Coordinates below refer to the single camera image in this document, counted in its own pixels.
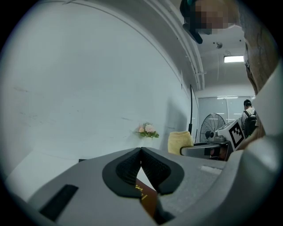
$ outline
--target brown book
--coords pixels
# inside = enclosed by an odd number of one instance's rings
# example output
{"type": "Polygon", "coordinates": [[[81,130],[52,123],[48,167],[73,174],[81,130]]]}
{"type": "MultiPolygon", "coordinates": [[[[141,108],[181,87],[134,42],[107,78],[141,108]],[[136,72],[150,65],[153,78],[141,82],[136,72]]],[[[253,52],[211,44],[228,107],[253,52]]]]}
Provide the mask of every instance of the brown book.
{"type": "Polygon", "coordinates": [[[156,204],[157,204],[157,192],[151,189],[149,186],[142,183],[139,179],[136,181],[136,189],[141,191],[141,204],[146,212],[153,217],[156,204]]]}

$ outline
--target yellow cloth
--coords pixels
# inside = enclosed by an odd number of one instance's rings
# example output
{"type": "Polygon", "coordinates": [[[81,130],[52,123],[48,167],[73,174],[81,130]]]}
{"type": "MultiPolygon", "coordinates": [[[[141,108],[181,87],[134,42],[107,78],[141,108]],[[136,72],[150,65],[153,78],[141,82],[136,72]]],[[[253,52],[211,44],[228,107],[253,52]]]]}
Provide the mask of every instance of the yellow cloth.
{"type": "Polygon", "coordinates": [[[194,146],[190,132],[171,132],[168,138],[168,152],[180,155],[181,147],[194,146]]]}

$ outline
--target pink flower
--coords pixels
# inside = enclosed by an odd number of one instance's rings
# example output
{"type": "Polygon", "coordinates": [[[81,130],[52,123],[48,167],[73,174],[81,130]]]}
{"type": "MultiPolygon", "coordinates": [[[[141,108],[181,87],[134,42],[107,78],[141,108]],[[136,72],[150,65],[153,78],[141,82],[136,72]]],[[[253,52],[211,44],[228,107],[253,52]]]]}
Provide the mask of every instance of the pink flower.
{"type": "Polygon", "coordinates": [[[138,129],[138,132],[144,132],[145,131],[145,129],[143,128],[143,127],[140,127],[139,129],[138,129]]]}
{"type": "Polygon", "coordinates": [[[155,132],[155,128],[154,128],[154,126],[148,124],[148,125],[145,126],[145,131],[147,131],[147,132],[155,132]]]}

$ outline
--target backpack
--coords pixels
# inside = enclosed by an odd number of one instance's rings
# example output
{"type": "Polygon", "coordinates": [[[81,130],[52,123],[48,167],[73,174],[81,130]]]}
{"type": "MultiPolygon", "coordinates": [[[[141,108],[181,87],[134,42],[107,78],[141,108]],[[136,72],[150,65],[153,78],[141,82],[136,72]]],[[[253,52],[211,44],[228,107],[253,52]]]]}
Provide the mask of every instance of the backpack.
{"type": "Polygon", "coordinates": [[[247,115],[245,120],[244,136],[247,138],[256,129],[256,111],[251,115],[247,111],[244,111],[244,113],[247,115]]]}

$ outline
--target electric fan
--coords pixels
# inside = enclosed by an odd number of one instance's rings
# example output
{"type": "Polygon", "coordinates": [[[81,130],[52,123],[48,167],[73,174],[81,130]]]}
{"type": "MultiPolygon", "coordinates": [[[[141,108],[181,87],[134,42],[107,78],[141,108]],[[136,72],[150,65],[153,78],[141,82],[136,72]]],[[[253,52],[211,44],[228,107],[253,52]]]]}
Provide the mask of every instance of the electric fan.
{"type": "Polygon", "coordinates": [[[203,121],[200,129],[200,142],[207,142],[210,133],[218,130],[223,125],[225,125],[225,121],[220,115],[216,113],[208,115],[203,121]]]}

